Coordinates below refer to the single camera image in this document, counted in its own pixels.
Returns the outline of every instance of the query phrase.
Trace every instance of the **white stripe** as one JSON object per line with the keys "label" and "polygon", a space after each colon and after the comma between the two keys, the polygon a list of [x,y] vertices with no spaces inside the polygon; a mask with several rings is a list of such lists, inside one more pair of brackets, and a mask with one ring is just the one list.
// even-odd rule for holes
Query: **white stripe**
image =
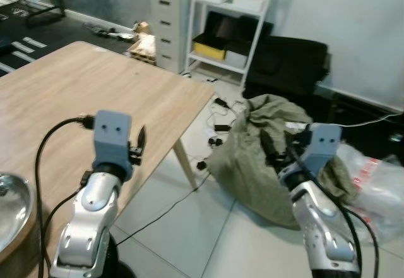
{"label": "white stripe", "polygon": [[21,43],[19,43],[19,42],[17,42],[17,41],[14,41],[12,44],[13,44],[17,49],[19,49],[20,51],[27,52],[27,53],[33,52],[33,49],[30,49],[28,46],[25,46],[25,45],[23,45],[23,44],[21,44]]}
{"label": "white stripe", "polygon": [[32,58],[32,57],[30,57],[30,56],[27,56],[26,54],[23,54],[22,52],[16,51],[16,52],[12,52],[12,54],[13,54],[14,56],[20,57],[21,59],[24,59],[24,60],[26,60],[26,61],[28,61],[28,62],[34,62],[34,61],[35,61],[34,58]]}
{"label": "white stripe", "polygon": [[28,42],[29,44],[32,44],[32,45],[36,46],[36,47],[43,48],[43,47],[47,46],[46,44],[43,44],[43,43],[40,43],[40,42],[38,42],[36,40],[31,39],[30,37],[25,37],[23,40],[25,42]]}
{"label": "white stripe", "polygon": [[12,67],[10,67],[8,65],[5,65],[5,64],[3,64],[1,62],[0,62],[0,70],[3,70],[5,72],[7,72],[7,73],[11,73],[12,71],[15,71],[14,68],[12,68]]}

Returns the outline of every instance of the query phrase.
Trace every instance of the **drawer handle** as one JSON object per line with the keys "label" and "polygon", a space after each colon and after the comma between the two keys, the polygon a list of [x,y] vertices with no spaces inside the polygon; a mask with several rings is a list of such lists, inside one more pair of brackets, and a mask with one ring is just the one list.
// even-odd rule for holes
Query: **drawer handle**
{"label": "drawer handle", "polygon": [[170,1],[164,1],[164,0],[160,0],[159,3],[161,5],[167,5],[167,6],[170,6],[170,4],[171,4]]}

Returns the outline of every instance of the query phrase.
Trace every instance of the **white cable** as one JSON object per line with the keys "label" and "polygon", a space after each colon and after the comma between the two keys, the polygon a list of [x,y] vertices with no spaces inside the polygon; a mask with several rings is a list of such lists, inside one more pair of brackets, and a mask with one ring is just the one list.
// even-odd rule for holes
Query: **white cable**
{"label": "white cable", "polygon": [[363,123],[358,123],[358,124],[351,124],[351,125],[336,124],[336,123],[330,123],[330,124],[338,125],[338,126],[341,126],[342,128],[354,128],[354,127],[357,127],[357,126],[363,126],[363,125],[367,125],[367,124],[371,124],[371,123],[380,122],[380,121],[386,120],[389,117],[400,116],[402,114],[403,114],[402,112],[399,113],[399,114],[388,114],[388,115],[385,115],[382,118],[379,118],[379,119],[376,119],[376,120],[363,122]]}

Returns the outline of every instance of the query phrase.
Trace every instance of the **table leg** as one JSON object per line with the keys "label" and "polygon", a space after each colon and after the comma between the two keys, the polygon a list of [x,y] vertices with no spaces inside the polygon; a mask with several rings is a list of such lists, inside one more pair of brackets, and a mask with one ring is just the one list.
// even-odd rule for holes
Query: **table leg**
{"label": "table leg", "polygon": [[185,153],[184,146],[182,145],[181,139],[178,139],[173,146],[174,152],[177,155],[178,161],[184,170],[185,175],[188,178],[192,188],[196,189],[196,182],[194,173],[192,172],[191,166],[189,165],[187,154]]}

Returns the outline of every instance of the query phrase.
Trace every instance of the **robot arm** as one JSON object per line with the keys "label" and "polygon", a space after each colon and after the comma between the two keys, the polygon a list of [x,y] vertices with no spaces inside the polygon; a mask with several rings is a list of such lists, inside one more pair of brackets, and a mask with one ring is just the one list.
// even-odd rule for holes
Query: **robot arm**
{"label": "robot arm", "polygon": [[[310,124],[292,141],[303,150],[300,156],[313,176],[336,154],[341,129],[331,124]],[[280,182],[290,192],[292,210],[302,232],[309,265],[314,278],[359,277],[354,244],[338,207],[302,173],[300,165],[284,155],[278,155],[272,140],[261,131],[261,145],[267,159],[275,163]]]}
{"label": "robot arm", "polygon": [[130,147],[131,117],[125,114],[99,111],[93,129],[93,172],[74,198],[73,218],[61,234],[50,269],[55,278],[102,275],[121,186],[131,178],[132,165],[140,165],[145,147],[144,128],[138,147]]}

